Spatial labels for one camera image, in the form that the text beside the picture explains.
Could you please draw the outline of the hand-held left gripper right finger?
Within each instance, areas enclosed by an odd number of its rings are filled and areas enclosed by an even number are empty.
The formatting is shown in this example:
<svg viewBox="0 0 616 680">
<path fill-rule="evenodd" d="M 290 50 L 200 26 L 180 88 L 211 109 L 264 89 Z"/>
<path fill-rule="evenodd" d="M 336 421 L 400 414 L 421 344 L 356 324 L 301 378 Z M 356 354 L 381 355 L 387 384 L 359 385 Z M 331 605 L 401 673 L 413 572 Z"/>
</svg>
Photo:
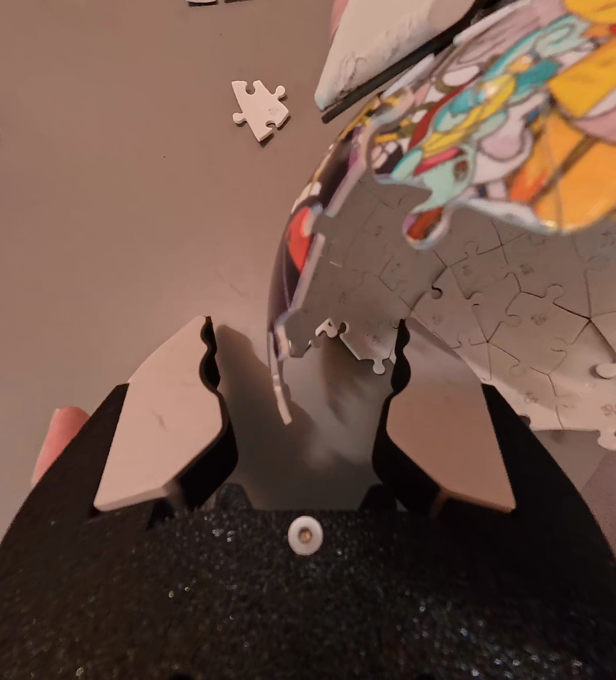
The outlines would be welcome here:
<svg viewBox="0 0 616 680">
<path fill-rule="evenodd" d="M 373 468 L 401 506 L 440 513 L 450 500 L 511 513 L 516 499 L 482 391 L 465 361 L 420 321 L 400 322 L 391 394 Z"/>
</svg>

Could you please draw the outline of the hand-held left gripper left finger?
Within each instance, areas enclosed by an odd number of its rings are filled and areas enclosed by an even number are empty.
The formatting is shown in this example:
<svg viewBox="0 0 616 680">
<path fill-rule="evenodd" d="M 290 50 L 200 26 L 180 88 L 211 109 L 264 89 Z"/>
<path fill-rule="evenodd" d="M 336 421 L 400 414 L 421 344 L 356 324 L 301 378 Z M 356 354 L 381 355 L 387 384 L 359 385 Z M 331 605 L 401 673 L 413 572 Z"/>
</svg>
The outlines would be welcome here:
<svg viewBox="0 0 616 680">
<path fill-rule="evenodd" d="M 217 343 L 197 316 L 134 372 L 94 499 L 101 512 L 167 499 L 202 506 L 237 464 L 230 414 L 219 392 Z"/>
</svg>

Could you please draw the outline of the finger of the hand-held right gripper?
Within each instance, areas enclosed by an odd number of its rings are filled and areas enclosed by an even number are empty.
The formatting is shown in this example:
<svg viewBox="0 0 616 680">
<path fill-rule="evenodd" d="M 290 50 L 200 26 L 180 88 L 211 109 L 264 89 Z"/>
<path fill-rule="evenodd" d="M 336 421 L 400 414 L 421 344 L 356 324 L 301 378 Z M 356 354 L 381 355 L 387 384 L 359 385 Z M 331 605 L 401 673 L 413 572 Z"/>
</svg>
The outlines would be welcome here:
<svg viewBox="0 0 616 680">
<path fill-rule="evenodd" d="M 333 1 L 329 52 L 315 90 L 323 123 L 496 8 L 496 1 Z"/>
</svg>

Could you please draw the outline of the colourful cartoon puzzle ball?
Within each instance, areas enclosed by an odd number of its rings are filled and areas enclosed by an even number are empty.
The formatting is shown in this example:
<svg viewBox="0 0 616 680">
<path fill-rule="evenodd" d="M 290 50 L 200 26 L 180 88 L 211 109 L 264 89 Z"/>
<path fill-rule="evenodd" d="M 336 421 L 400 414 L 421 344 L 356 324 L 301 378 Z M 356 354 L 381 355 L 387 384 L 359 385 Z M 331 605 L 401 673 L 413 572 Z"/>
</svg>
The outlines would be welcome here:
<svg viewBox="0 0 616 680">
<path fill-rule="evenodd" d="M 330 318 L 415 318 L 537 430 L 616 450 L 616 1 L 497 1 L 392 78 L 294 203 L 270 375 Z"/>
</svg>

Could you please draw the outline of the loose white puzzle piece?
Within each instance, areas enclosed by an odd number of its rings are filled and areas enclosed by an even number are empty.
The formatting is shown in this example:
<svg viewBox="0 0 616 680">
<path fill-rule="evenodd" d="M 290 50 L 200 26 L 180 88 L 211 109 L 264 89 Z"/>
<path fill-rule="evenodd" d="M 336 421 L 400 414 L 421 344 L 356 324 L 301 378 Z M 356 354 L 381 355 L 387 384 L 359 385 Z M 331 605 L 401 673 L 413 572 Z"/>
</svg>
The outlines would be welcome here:
<svg viewBox="0 0 616 680">
<path fill-rule="evenodd" d="M 247 91 L 246 81 L 232 81 L 231 87 L 239 112 L 232 115 L 237 126 L 247 124 L 255 139 L 262 143 L 273 134 L 271 127 L 280 129 L 289 118 L 289 110 L 283 103 L 286 89 L 279 85 L 270 92 L 260 80 L 252 83 L 253 91 Z"/>
</svg>

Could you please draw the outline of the person's left hand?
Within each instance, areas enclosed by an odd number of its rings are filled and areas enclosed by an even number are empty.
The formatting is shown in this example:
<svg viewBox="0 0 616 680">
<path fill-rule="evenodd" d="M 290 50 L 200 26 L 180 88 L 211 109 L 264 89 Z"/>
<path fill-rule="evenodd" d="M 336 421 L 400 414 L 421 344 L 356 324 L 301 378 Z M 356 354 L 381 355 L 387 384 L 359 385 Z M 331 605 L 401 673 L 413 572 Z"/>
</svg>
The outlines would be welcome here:
<svg viewBox="0 0 616 680">
<path fill-rule="evenodd" d="M 40 482 L 89 417 L 86 411 L 75 406 L 65 406 L 54 410 L 34 465 L 30 488 L 34 488 Z"/>
</svg>

